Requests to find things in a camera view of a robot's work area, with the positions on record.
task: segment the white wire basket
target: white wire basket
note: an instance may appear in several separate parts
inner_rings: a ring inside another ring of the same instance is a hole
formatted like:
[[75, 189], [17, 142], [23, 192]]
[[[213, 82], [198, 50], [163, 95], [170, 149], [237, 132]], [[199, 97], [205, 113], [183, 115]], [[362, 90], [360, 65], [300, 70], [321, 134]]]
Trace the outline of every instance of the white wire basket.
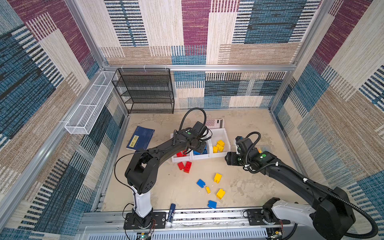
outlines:
[[112, 79], [117, 80], [115, 72], [102, 72], [91, 88], [88, 90], [81, 103], [65, 124], [65, 129], [70, 134], [90, 134], [105, 102], [113, 89]]

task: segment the black wire mesh shelf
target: black wire mesh shelf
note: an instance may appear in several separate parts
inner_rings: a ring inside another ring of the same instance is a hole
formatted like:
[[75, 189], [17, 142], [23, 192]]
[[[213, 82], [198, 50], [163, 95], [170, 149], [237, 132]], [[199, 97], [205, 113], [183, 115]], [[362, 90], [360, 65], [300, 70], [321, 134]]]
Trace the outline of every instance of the black wire mesh shelf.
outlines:
[[128, 113], [173, 113], [173, 95], [168, 68], [119, 68], [113, 85]]

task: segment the metal mounting plate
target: metal mounting plate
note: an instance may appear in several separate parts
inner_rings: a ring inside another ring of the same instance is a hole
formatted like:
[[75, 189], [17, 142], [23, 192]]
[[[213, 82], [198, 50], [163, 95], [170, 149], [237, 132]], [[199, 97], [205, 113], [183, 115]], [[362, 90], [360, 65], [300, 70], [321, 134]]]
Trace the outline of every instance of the metal mounting plate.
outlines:
[[[247, 216], [249, 225], [258, 226], [258, 225], [269, 225], [263, 221], [263, 215], [261, 214], [262, 209], [247, 209]], [[291, 221], [282, 220], [283, 224], [291, 224]]]
[[[152, 217], [156, 221], [155, 229], [162, 229], [166, 227], [166, 212], [154, 212]], [[133, 217], [133, 213], [129, 212], [125, 216], [126, 221], [124, 222], [124, 229], [126, 230], [135, 230], [135, 229], [140, 229], [138, 227], [138, 222], [137, 220]], [[145, 229], [151, 229], [153, 224], [155, 222], [152, 221], [151, 224], [145, 228]]]

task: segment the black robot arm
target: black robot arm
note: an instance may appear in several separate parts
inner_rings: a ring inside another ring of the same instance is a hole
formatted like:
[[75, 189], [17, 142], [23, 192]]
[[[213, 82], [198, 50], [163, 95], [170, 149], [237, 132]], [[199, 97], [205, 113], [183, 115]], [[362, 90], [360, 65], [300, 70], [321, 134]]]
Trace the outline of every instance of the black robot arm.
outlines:
[[[243, 166], [243, 169], [250, 173], [262, 173], [281, 182], [289, 189], [302, 197], [311, 207], [316, 210], [310, 214], [313, 227], [327, 240], [339, 240], [344, 235], [354, 238], [371, 238], [377, 234], [378, 227], [375, 221], [362, 209], [351, 204], [347, 193], [336, 187], [330, 189], [305, 177], [292, 167], [284, 164], [280, 159], [270, 152], [260, 152], [255, 148], [258, 142], [252, 142], [248, 137], [236, 138], [237, 152], [228, 152], [225, 160], [228, 165]], [[276, 198], [268, 201], [272, 206]], [[264, 215], [275, 220], [271, 207], [264, 209]], [[355, 223], [353, 210], [361, 213], [372, 225], [372, 230], [366, 234], [348, 233], [349, 228]]]
[[175, 130], [173, 138], [157, 147], [138, 149], [137, 152], [143, 153], [134, 154], [125, 171], [128, 184], [134, 186], [138, 194], [147, 193], [156, 183], [159, 166], [171, 156], [188, 148], [202, 153], [207, 145], [207, 138], [203, 138], [207, 133], [208, 128], [203, 123], [196, 122], [192, 128]]

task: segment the striped fabric wall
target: striped fabric wall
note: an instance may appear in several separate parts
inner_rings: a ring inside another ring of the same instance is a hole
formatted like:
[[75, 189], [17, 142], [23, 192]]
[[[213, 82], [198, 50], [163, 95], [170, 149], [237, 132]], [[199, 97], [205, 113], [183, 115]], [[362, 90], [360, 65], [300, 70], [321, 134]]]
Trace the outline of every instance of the striped fabric wall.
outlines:
[[[0, 201], [98, 66], [64, 0], [0, 0]], [[123, 119], [110, 95], [90, 135], [67, 134], [0, 239], [71, 239]]]
[[73, 239], [90, 212], [124, 120], [110, 94], [89, 135], [67, 133], [33, 183], [0, 239]]
[[290, 64], [321, 0], [76, 0], [110, 65]]
[[[384, 1], [336, 0], [274, 115], [301, 170], [343, 188], [384, 239]], [[356, 214], [350, 230], [366, 233]]]
[[0, 201], [98, 66], [64, 0], [0, 0]]
[[286, 72], [171, 72], [176, 109], [266, 108]]

